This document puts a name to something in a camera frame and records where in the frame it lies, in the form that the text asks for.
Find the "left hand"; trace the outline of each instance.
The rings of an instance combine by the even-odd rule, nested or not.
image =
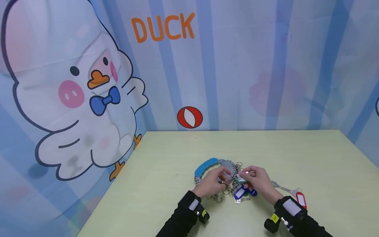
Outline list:
[[[202,199],[204,197],[213,196],[216,193],[224,191],[226,189],[226,185],[220,184],[217,181],[217,178],[220,178],[220,180],[226,181],[227,184],[229,183],[224,171],[229,175],[232,174],[230,170],[224,166],[213,169],[206,174],[204,179],[192,190],[192,192]]]

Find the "orange letter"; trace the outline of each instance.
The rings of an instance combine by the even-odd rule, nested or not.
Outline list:
[[[186,33],[186,27],[188,28],[189,36],[191,39],[193,39],[193,32],[192,32],[192,27],[191,27],[191,21],[195,17],[195,13],[191,13],[187,20],[184,21],[184,16],[183,13],[180,14],[180,22],[182,24],[182,33],[183,33],[183,38],[187,38],[187,33]]]
[[[149,25],[151,38],[154,41],[161,41],[164,38],[164,33],[163,33],[163,26],[162,26],[162,21],[161,21],[160,16],[157,16],[157,22],[158,22],[158,29],[159,29],[159,36],[158,37],[156,37],[154,35],[153,22],[151,21],[151,18],[150,17],[147,18],[147,23]]]
[[[142,38],[139,35],[136,23],[139,23],[142,27],[142,32],[143,32]],[[138,43],[145,42],[145,40],[147,39],[147,31],[146,31],[146,26],[143,20],[141,20],[140,18],[132,18],[132,24],[133,24],[134,33],[136,34],[137,42]]]
[[[166,30],[166,35],[169,39],[179,39],[180,34],[177,34],[177,35],[170,34],[170,29],[168,28],[168,24],[171,20],[179,20],[179,17],[175,15],[169,15],[166,17],[166,20],[164,21],[164,29]]]

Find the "silver key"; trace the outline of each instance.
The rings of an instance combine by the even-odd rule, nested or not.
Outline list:
[[[284,191],[286,191],[286,192],[289,192],[289,193],[292,194],[294,197],[296,197],[296,193],[297,193],[297,192],[302,192],[302,189],[301,189],[301,188],[298,188],[298,189],[296,189],[296,190],[290,190],[290,189],[288,189],[288,188],[285,188],[285,187],[280,186],[280,185],[279,185],[277,182],[275,182],[275,181],[271,181],[271,183],[274,185],[275,188],[280,188],[280,189],[282,189],[282,190],[284,190]]]

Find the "hand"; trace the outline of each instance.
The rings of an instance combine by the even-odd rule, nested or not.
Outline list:
[[[224,171],[229,175],[232,174],[230,170],[224,166],[210,170],[204,179],[192,190],[192,192],[199,198],[204,198],[224,191],[226,189],[226,185],[220,184],[217,181],[217,178],[220,178],[222,181],[226,181],[227,184],[229,183]]]
[[[249,166],[244,168],[239,175],[244,178],[248,183],[244,185],[245,188],[252,190],[253,188],[260,193],[266,202],[271,205],[282,199],[284,196],[276,190],[271,183],[271,179],[266,173],[266,170],[256,166]]]

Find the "duck eye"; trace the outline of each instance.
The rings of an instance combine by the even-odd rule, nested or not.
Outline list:
[[[103,63],[107,66],[108,65],[108,59],[106,57],[103,58]]]
[[[79,75],[79,69],[77,67],[75,67],[75,66],[70,67],[70,72],[74,76]]]

